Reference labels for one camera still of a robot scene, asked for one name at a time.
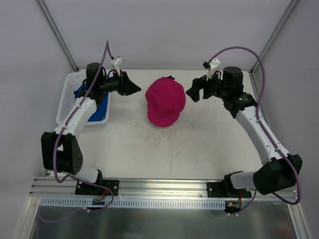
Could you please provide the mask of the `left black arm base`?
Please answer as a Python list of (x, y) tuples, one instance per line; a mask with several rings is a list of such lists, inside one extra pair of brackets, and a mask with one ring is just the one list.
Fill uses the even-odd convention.
[(109, 189), (114, 196), (118, 196), (120, 181), (119, 180), (106, 180), (103, 179), (99, 186), (91, 186), (85, 183), (77, 182), (75, 188), (76, 195), (85, 195), (85, 196), (102, 196), (104, 192), (106, 192), (107, 196), (111, 196), (111, 193), (106, 190)]

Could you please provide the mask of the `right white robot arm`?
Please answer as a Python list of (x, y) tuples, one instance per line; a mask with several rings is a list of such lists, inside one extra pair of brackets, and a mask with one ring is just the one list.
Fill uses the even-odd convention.
[(220, 183), (224, 193), (234, 197), (242, 189), (252, 189), (267, 195), (295, 186), (302, 159), (297, 154), (290, 154), (270, 131), (253, 96), (244, 92), (241, 69), (226, 67), (222, 72), (195, 78), (186, 94), (198, 102), (201, 90), (203, 99), (214, 96), (223, 101), (224, 108), (248, 134), (262, 163), (256, 172), (238, 171), (225, 175)]

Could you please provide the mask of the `pink cap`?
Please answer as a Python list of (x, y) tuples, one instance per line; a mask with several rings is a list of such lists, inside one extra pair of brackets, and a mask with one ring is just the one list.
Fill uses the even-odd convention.
[(186, 105), (182, 84), (174, 77), (155, 80), (145, 92), (148, 120), (157, 127), (169, 127), (179, 118)]

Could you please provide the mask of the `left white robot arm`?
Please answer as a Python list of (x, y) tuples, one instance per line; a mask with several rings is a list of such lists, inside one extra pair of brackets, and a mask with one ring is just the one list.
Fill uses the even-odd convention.
[(67, 177), (87, 183), (87, 189), (92, 194), (99, 194), (104, 189), (102, 173), (84, 163), (78, 137), (109, 93), (129, 96), (141, 91), (129, 79), (127, 72), (120, 69), (121, 63), (122, 58), (114, 58), (110, 71), (106, 71), (101, 63), (88, 64), (86, 78), (75, 94), (73, 108), (54, 131), (44, 132), (41, 136), (44, 168), (53, 171), (55, 177), (64, 173)]

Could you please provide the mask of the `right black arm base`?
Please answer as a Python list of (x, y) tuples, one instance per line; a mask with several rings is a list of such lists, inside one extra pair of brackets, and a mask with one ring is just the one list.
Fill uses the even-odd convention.
[(252, 197), (251, 192), (246, 189), (235, 189), (224, 181), (207, 182), (206, 191), (208, 198), (239, 198), (242, 196), (242, 198), (248, 199)]

